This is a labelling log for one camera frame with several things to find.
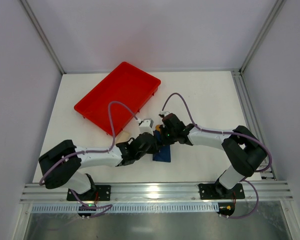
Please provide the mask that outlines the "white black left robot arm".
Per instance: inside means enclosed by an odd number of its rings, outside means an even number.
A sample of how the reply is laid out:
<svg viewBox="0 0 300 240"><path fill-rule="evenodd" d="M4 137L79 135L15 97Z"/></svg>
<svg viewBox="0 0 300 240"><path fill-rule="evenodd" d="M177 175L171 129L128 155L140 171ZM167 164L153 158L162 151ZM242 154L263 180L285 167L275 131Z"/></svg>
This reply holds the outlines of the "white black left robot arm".
<svg viewBox="0 0 300 240"><path fill-rule="evenodd" d="M66 187L83 195L95 190L90 175L80 173L83 168L107 166L123 167L132 165L146 154L159 151L157 138L148 132L130 138L128 141L113 145L112 149L104 147L82 147L72 140L64 140L38 159L42 172L39 180L47 189Z"/></svg>

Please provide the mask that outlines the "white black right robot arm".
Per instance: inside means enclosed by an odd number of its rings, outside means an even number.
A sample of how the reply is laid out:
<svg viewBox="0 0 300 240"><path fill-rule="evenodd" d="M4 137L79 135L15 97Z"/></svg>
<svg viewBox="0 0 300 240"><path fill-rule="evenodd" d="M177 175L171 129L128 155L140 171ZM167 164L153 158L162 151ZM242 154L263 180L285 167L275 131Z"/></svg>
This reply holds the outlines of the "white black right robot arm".
<svg viewBox="0 0 300 240"><path fill-rule="evenodd" d="M267 157L255 136L239 125L233 131L201 129L193 123L185 125L173 113L161 114L160 139L163 145L176 142L189 146L206 146L223 150L229 159L226 169L213 185L212 192L220 198L230 197L241 180L251 177Z"/></svg>

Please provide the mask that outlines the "dark blue paper napkin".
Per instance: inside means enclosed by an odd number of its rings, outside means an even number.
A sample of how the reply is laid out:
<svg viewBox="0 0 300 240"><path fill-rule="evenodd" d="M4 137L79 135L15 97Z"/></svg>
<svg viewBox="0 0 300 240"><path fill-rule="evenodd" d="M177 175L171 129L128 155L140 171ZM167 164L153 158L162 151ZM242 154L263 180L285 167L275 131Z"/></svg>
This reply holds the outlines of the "dark blue paper napkin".
<svg viewBox="0 0 300 240"><path fill-rule="evenodd" d="M154 136L157 140L158 152L152 155L152 160L154 162L170 163L171 147L169 145L163 145L161 140L161 134L158 130L154 131Z"/></svg>

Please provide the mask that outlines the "orange plastic spoon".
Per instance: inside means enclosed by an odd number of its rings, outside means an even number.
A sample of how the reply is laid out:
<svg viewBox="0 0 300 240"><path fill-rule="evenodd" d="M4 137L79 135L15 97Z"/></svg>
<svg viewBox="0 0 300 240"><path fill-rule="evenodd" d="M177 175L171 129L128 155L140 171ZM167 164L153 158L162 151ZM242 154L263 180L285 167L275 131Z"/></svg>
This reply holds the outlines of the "orange plastic spoon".
<svg viewBox="0 0 300 240"><path fill-rule="evenodd" d="M155 126L155 130L158 131L158 132L160 132L160 131L161 131L161 125L159 125L159 124L156 125L156 126Z"/></svg>

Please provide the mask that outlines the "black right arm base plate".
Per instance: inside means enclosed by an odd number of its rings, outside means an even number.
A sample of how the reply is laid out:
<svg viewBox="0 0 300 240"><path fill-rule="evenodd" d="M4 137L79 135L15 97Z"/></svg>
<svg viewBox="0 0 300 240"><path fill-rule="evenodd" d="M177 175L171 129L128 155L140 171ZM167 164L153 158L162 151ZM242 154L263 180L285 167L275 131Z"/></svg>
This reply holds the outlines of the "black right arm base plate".
<svg viewBox="0 0 300 240"><path fill-rule="evenodd" d="M201 200L245 199L245 193L241 183L237 183L231 189L225 188L220 183L200 183L198 190Z"/></svg>

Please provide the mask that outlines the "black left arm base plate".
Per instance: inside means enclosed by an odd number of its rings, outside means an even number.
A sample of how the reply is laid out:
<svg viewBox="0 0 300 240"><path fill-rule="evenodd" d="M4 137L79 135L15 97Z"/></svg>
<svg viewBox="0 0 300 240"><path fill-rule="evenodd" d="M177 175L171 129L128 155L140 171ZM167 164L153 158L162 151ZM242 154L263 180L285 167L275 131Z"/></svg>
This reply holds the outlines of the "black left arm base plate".
<svg viewBox="0 0 300 240"><path fill-rule="evenodd" d="M95 188L88 190L83 194L77 194L81 201L110 201L111 185L96 184Z"/></svg>

